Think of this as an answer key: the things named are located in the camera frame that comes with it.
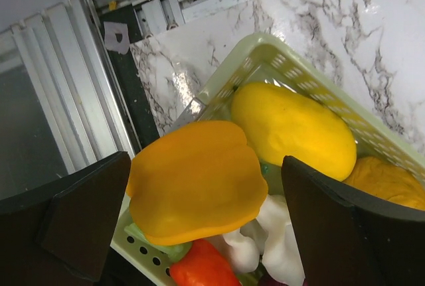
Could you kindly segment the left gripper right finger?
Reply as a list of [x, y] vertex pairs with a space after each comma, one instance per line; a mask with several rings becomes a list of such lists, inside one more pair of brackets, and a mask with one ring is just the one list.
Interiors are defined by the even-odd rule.
[[294, 157], [281, 169], [308, 285], [423, 285], [424, 212], [329, 178]]

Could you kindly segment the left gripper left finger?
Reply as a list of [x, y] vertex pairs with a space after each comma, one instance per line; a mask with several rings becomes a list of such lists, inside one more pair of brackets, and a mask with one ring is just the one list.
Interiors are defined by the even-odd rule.
[[128, 183], [120, 151], [1, 201], [2, 285], [99, 281]]

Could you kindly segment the yellow bell pepper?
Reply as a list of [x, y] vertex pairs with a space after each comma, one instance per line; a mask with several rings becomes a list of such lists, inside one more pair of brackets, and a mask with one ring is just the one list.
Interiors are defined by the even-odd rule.
[[154, 141], [133, 158], [127, 185], [133, 221], [159, 246], [240, 228], [267, 193], [254, 150], [230, 121], [190, 123]]

